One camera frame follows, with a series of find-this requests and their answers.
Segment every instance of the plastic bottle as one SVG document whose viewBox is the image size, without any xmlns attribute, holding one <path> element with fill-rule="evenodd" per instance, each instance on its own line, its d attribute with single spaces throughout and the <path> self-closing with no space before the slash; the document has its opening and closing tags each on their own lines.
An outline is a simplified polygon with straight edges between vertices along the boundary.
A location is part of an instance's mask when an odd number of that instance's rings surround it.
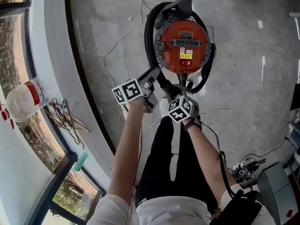
<svg viewBox="0 0 300 225">
<path fill-rule="evenodd" d="M 24 122 L 48 104 L 40 83 L 36 78 L 12 89 L 6 98 L 6 106 L 15 122 Z"/>
</svg>

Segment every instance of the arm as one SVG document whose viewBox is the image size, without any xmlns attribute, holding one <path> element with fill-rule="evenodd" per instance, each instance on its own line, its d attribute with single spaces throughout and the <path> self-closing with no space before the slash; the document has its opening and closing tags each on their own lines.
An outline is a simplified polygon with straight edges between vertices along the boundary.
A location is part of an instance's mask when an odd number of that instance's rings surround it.
<svg viewBox="0 0 300 225">
<path fill-rule="evenodd" d="M 130 206 L 132 188 L 139 152 L 139 137 L 143 114 L 146 110 L 144 98 L 140 97 L 130 104 L 130 109 L 115 155 L 112 181 L 107 194 L 123 198 Z"/>
<path fill-rule="evenodd" d="M 186 119 L 182 123 L 186 125 L 189 121 L 191 121 L 191 119 Z M 205 179 L 217 202 L 220 204 L 221 197 L 226 191 L 225 183 L 221 173 L 220 154 L 209 142 L 199 127 L 191 126 L 188 129 L 188 133 L 192 139 L 198 162 L 203 171 Z M 236 184 L 235 180 L 227 169 L 226 175 L 230 186 Z"/>
</svg>

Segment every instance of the person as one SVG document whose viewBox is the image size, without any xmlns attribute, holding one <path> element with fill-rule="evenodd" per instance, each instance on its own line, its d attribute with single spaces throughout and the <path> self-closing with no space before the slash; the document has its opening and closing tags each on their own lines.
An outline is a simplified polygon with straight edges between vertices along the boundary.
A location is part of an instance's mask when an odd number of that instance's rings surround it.
<svg viewBox="0 0 300 225">
<path fill-rule="evenodd" d="M 226 190 L 220 168 L 218 151 L 201 129 L 186 119 L 180 128 L 180 150 L 176 178 L 170 180 L 170 162 L 173 122 L 167 116 L 168 101 L 160 101 L 161 122 L 157 129 L 151 153 L 136 191 L 135 205 L 140 225 L 204 225 L 211 221 L 211 213 L 221 210 L 231 198 Z M 88 225 L 127 225 L 131 219 L 131 204 L 139 154 L 139 137 L 144 98 L 130 104 L 126 123 L 115 154 L 112 181 L 107 194 L 100 199 Z M 241 187 L 228 170 L 233 192 Z M 275 224 L 265 207 L 252 223 Z"/>
</svg>

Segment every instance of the white wall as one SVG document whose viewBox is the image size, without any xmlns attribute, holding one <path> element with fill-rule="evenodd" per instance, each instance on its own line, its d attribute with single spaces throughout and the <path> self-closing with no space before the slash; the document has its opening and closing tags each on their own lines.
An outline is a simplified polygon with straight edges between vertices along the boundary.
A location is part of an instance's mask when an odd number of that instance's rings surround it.
<svg viewBox="0 0 300 225">
<path fill-rule="evenodd" d="M 0 119 L 0 143 L 0 221 L 22 225 L 52 173 L 8 120 Z"/>
<path fill-rule="evenodd" d="M 65 98 L 72 114 L 91 131 L 91 134 L 78 132 L 89 154 L 84 167 L 108 189 L 114 156 L 96 122 L 77 72 L 68 36 L 65 0 L 32 0 L 30 42 L 37 76 L 49 98 L 57 98 L 58 102 Z M 81 146 L 65 131 L 62 134 L 80 156 Z"/>
</svg>

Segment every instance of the gray floor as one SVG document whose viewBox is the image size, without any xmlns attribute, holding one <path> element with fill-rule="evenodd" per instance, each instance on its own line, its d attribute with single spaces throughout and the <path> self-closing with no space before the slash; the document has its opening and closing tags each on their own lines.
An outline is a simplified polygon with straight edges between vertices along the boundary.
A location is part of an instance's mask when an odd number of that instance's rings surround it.
<svg viewBox="0 0 300 225">
<path fill-rule="evenodd" d="M 166 0 L 147 0 L 158 4 Z M 267 143 L 282 116 L 268 146 L 261 153 L 279 146 L 286 134 L 286 124 L 293 117 L 289 112 L 291 93 L 297 81 L 300 41 L 296 23 L 287 13 L 300 11 L 300 0 L 193 0 L 195 12 L 206 26 L 215 31 L 217 56 L 205 89 L 197 94 L 201 113 L 214 109 L 235 109 L 243 117 L 242 132 L 233 150 L 240 161 L 248 153 L 258 153 Z M 139 24 L 140 0 L 71 0 L 75 32 L 85 73 L 98 109 L 115 145 L 123 125 L 119 122 L 121 108 L 111 93 L 112 83 L 103 69 L 103 56 L 126 32 Z M 142 26 L 125 37 L 105 59 L 117 84 L 138 77 L 148 67 L 143 44 L 143 31 L 149 10 L 142 7 Z M 262 60 L 265 66 L 262 83 Z M 174 83 L 177 77 L 164 70 Z M 158 99 L 163 96 L 156 86 Z M 159 117 L 145 115 L 144 126 Z M 240 129 L 240 118 L 233 112 L 214 112 L 203 116 L 219 136 L 220 146 L 227 156 L 228 167 L 236 161 L 231 147 Z M 151 143 L 159 125 L 144 130 L 139 173 L 150 153 Z M 179 151 L 179 126 L 175 126 L 173 152 Z M 210 141 L 214 136 L 204 129 Z M 285 162 L 293 153 L 286 143 L 267 155 L 269 166 Z M 171 172 L 176 170 L 176 156 Z"/>
</svg>

